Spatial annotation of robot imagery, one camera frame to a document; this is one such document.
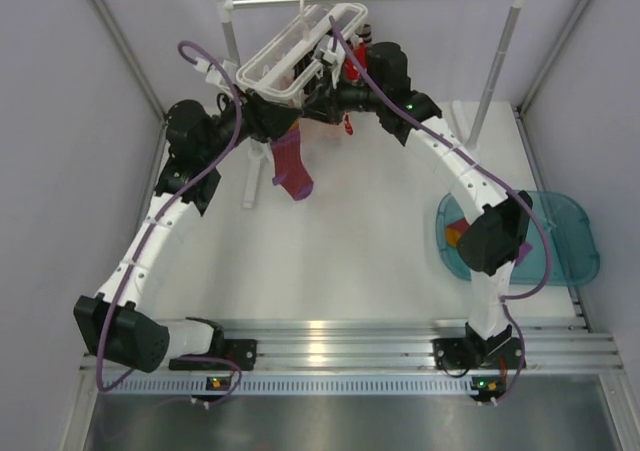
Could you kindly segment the pink sock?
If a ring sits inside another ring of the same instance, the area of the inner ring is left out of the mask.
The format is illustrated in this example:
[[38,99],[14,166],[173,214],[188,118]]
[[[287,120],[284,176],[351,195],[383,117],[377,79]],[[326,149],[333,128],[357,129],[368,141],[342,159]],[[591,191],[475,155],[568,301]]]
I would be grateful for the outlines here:
[[343,121],[340,124],[324,124],[300,116],[299,123],[304,136],[303,141],[311,142],[319,138],[337,138],[344,131]]

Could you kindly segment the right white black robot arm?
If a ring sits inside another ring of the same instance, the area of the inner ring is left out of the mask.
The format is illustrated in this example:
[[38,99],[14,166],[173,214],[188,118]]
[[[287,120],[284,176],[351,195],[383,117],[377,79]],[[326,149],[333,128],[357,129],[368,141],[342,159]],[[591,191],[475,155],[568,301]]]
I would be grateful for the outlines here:
[[351,111],[370,112],[381,127],[415,153],[448,186],[468,225],[456,244],[471,271],[474,303],[461,339],[440,339],[443,370],[511,365],[522,341],[504,310],[511,274],[532,218],[532,199],[517,192],[472,159],[449,133],[441,109],[412,89],[401,47],[383,42],[345,50],[331,42],[298,59],[306,118],[335,124]]

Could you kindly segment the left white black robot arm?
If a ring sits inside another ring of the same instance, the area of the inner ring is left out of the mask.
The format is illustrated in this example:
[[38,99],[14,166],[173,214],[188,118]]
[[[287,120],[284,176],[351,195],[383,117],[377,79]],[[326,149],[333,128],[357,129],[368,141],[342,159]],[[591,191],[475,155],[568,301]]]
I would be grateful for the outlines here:
[[150,373],[163,364],[197,361],[214,368],[225,359],[223,328],[206,318],[162,322],[153,300],[196,222],[217,190],[220,162],[247,138],[273,141],[301,117],[254,91],[227,98],[219,114],[198,101],[172,105],[166,116],[169,158],[147,215],[115,271],[92,297],[81,296],[73,315],[97,364],[116,363]]

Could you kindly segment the white plastic clip hanger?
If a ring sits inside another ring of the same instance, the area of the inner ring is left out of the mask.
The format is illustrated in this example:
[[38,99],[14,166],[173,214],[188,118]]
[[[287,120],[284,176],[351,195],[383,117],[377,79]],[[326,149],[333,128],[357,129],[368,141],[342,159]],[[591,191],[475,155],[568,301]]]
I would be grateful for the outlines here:
[[311,85],[328,74],[336,85],[342,73],[332,72],[313,57],[320,41],[330,36],[337,24],[344,39],[357,35],[365,23],[368,9],[353,2],[314,4],[312,0],[294,0],[297,16],[236,74],[243,91],[253,90],[264,99],[300,108],[311,94]]

